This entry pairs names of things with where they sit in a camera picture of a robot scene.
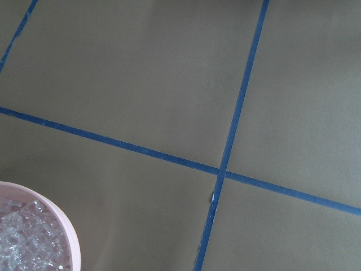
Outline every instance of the pink plastic container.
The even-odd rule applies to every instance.
[[[44,204],[47,209],[54,214],[60,225],[63,227],[68,241],[72,271],[80,271],[81,255],[77,234],[67,216],[58,206],[33,190],[10,182],[0,182],[0,197],[19,200],[24,203],[31,202],[35,199],[40,200],[41,203]]]

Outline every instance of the floor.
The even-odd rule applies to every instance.
[[[0,180],[82,270],[359,270],[360,12],[1,0]]]

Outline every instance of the blue line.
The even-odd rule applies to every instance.
[[[239,119],[241,116],[242,106],[243,106],[244,98],[246,95],[254,58],[256,56],[259,38],[261,36],[263,22],[265,21],[265,17],[266,17],[268,3],[269,3],[269,0],[263,1],[262,7],[261,7],[261,12],[259,14],[259,18],[258,18],[258,22],[257,22],[257,26],[256,26],[256,30],[254,32],[252,45],[249,50],[248,60],[247,60],[246,67],[244,70],[243,79],[242,79],[242,83],[241,83],[241,87],[240,87],[240,91],[239,91],[239,96],[238,96],[238,99],[236,102],[236,107],[235,107],[235,111],[233,114],[230,131],[229,131],[229,134],[227,137],[226,146],[224,148],[221,166],[219,168],[219,173],[217,176],[217,181],[215,183],[212,202],[209,206],[209,211],[208,211],[206,223],[205,223],[204,230],[203,230],[200,248],[199,248],[196,263],[194,266],[194,271],[202,270],[202,266],[203,266],[203,262],[204,262],[205,254],[207,251],[208,242],[209,242],[209,237],[210,237],[210,233],[212,231],[213,221],[215,218],[215,213],[217,211],[217,206],[218,206],[219,198],[221,196],[222,186],[223,186],[224,178],[225,178],[227,167],[228,167],[228,162],[229,162],[229,159],[231,156],[231,151],[232,151],[233,142],[234,142],[236,131],[237,131],[238,122],[239,122]]]
[[[30,4],[27,12],[25,13],[25,15],[24,15],[24,17],[23,17],[23,19],[22,19],[22,21],[21,21],[21,23],[20,23],[20,25],[19,25],[19,27],[17,28],[17,30],[16,30],[16,32],[15,32],[12,40],[10,41],[10,44],[9,44],[9,46],[8,46],[7,49],[6,49],[6,51],[5,51],[5,53],[4,53],[4,56],[3,56],[2,59],[0,60],[0,73],[1,73],[1,71],[2,71],[2,68],[3,68],[4,65],[5,65],[7,56],[8,56],[9,53],[10,53],[10,50],[11,50],[13,44],[14,44],[14,41],[16,40],[16,38],[17,38],[18,36],[20,36],[21,32],[23,31],[23,29],[24,29],[24,27],[25,27],[25,24],[27,24],[27,21],[28,21],[30,15],[32,14],[32,12],[33,12],[33,10],[34,10],[35,5],[36,5],[37,2],[38,2],[38,0],[32,0],[32,2],[31,2],[31,4]]]
[[[339,202],[334,202],[332,200],[324,199],[324,198],[321,198],[319,196],[299,192],[297,190],[282,187],[282,186],[279,186],[279,185],[274,185],[274,184],[269,183],[269,182],[263,182],[263,181],[260,181],[260,180],[257,180],[257,179],[249,178],[249,177],[242,176],[242,175],[232,173],[232,172],[227,172],[226,173],[226,178],[229,178],[229,179],[232,179],[232,180],[235,180],[235,181],[239,181],[239,182],[245,183],[247,185],[260,187],[260,188],[270,190],[270,191],[273,191],[273,192],[276,192],[276,193],[280,193],[280,194],[283,194],[283,195],[291,196],[293,198],[302,199],[302,200],[305,200],[307,202],[316,203],[316,204],[326,206],[326,207],[329,207],[329,208],[332,208],[332,209],[336,209],[336,210],[339,210],[339,211],[342,211],[342,212],[351,213],[353,215],[361,216],[361,209],[360,208],[353,207],[353,206],[350,206],[350,205],[347,205],[347,204],[342,204],[342,203],[339,203]]]
[[[4,114],[4,115],[13,116],[18,119],[30,121],[31,123],[36,123],[36,124],[40,124],[40,125],[43,125],[43,126],[46,126],[49,128],[67,132],[70,134],[75,134],[76,136],[85,137],[85,138],[92,139],[92,140],[95,140],[95,141],[98,141],[101,143],[105,143],[108,145],[116,146],[119,148],[124,148],[129,151],[134,151],[134,152],[138,152],[140,154],[145,154],[145,155],[148,155],[148,156],[151,156],[154,158],[158,158],[161,160],[165,160],[168,162],[172,162],[172,163],[175,163],[178,165],[184,165],[186,167],[197,169],[197,170],[203,171],[203,172],[208,172],[213,175],[218,174],[218,168],[211,167],[209,165],[197,163],[197,162],[190,161],[190,160],[187,160],[184,158],[179,158],[179,157],[176,157],[173,155],[165,154],[163,152],[151,150],[149,148],[144,148],[144,147],[134,145],[131,143],[127,143],[124,141],[119,141],[119,140],[116,140],[116,139],[113,139],[110,137],[105,137],[105,136],[95,134],[92,132],[87,132],[85,130],[81,130],[81,129],[77,129],[77,128],[67,126],[64,124],[56,123],[56,122],[53,122],[50,120],[45,120],[40,117],[35,117],[35,116],[27,115],[24,113],[19,113],[19,112],[16,112],[16,111],[4,108],[4,107],[0,107],[0,113]]]

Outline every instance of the translucent material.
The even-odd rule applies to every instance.
[[[0,270],[70,271],[67,240],[55,216],[38,200],[1,200]]]

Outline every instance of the clear plastic piece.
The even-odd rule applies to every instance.
[[[0,198],[0,270],[70,271],[62,227],[39,201]]]

